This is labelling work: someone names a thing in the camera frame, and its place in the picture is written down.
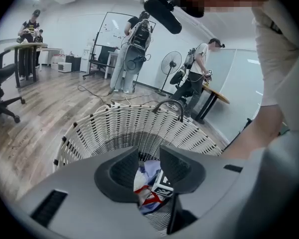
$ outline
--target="person wearing backpack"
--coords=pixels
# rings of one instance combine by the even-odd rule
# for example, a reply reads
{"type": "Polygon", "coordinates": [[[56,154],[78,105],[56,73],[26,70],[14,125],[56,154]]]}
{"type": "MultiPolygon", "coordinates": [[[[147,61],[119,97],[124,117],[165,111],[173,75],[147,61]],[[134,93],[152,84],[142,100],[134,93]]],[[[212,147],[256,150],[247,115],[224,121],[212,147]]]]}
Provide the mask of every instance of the person wearing backpack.
{"type": "MultiPolygon", "coordinates": [[[[208,52],[217,51],[224,47],[225,45],[221,44],[217,38],[212,38],[208,44],[201,43],[193,54],[194,60],[192,64],[186,65],[187,68],[190,68],[187,79],[184,84],[177,89],[175,94],[170,97],[171,100],[178,101],[189,89],[193,90],[193,96],[184,111],[184,116],[190,121],[192,121],[191,114],[193,109],[198,103],[202,93],[203,81],[212,80],[211,73],[205,68],[208,52]]],[[[178,110],[177,105],[174,103],[167,103],[166,105],[175,111],[178,110]]]]}

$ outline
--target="ceiling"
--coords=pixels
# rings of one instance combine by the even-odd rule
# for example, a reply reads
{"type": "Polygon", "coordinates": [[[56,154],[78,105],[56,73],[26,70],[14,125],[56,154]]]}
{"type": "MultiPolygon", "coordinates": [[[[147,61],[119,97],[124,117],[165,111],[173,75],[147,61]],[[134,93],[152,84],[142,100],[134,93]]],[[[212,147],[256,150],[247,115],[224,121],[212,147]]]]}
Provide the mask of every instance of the ceiling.
{"type": "MultiPolygon", "coordinates": [[[[56,3],[54,0],[40,0],[42,7],[49,7],[56,3]]],[[[184,13],[176,11],[178,16],[184,13]]],[[[195,19],[185,16],[187,21],[199,25],[200,30],[208,36],[216,36],[220,39],[245,38],[255,36],[252,25],[253,14],[250,8],[238,8],[229,12],[206,12],[205,16],[195,19]]]]}

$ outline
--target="microphone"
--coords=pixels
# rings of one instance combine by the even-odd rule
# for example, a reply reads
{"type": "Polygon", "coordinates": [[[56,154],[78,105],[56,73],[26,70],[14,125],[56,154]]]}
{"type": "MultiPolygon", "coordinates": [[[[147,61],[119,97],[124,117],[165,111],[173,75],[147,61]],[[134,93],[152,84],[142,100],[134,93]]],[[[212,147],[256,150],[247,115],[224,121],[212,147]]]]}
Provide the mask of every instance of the microphone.
{"type": "Polygon", "coordinates": [[[182,26],[175,16],[158,0],[144,1],[144,9],[172,34],[181,32],[182,26]]]}

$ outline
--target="white wall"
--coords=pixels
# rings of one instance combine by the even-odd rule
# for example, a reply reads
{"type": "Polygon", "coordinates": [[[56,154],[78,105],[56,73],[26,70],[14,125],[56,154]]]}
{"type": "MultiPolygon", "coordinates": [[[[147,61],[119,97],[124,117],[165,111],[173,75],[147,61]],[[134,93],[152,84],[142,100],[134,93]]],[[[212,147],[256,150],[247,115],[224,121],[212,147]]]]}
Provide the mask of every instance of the white wall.
{"type": "MultiPolygon", "coordinates": [[[[142,10],[143,7],[139,2],[131,0],[79,0],[58,5],[42,13],[44,42],[49,47],[64,49],[65,54],[72,51],[81,56],[88,39],[95,38],[99,31],[106,12],[138,16],[142,10]]],[[[147,54],[151,54],[151,59],[144,63],[138,81],[160,88],[164,81],[160,63],[165,55],[176,50],[185,59],[190,48],[206,42],[206,39],[196,27],[183,20],[180,20],[183,31],[178,35],[169,33],[153,17],[150,20],[157,23],[152,35],[153,42],[147,50],[147,54]]],[[[167,83],[164,90],[174,93],[176,88],[167,83]]]]}
{"type": "Polygon", "coordinates": [[[222,39],[226,49],[256,50],[256,37],[222,39]]]}
{"type": "MultiPolygon", "coordinates": [[[[264,87],[260,65],[248,62],[248,59],[258,60],[257,52],[237,50],[235,55],[232,52],[233,50],[228,49],[209,55],[206,63],[207,69],[213,69],[214,72],[218,70],[218,75],[214,77],[210,87],[225,96],[230,104],[217,100],[205,120],[228,143],[242,130],[247,118],[253,118],[261,103],[264,87]],[[219,89],[220,85],[217,82],[224,77],[226,80],[219,89]]],[[[200,111],[209,96],[210,94],[206,92],[202,94],[195,107],[196,113],[200,111]]]]}

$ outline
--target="white wicker basket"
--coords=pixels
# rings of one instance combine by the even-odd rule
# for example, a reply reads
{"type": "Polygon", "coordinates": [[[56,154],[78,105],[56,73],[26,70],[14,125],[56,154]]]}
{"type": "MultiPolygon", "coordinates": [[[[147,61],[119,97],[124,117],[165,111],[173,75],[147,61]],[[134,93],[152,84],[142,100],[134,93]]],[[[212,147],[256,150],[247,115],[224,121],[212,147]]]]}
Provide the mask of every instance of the white wicker basket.
{"type": "Polygon", "coordinates": [[[168,110],[149,106],[107,108],[73,123],[62,139],[53,171],[71,162],[118,148],[138,146],[140,160],[159,160],[159,147],[172,145],[208,155],[222,151],[197,126],[168,110]]]}

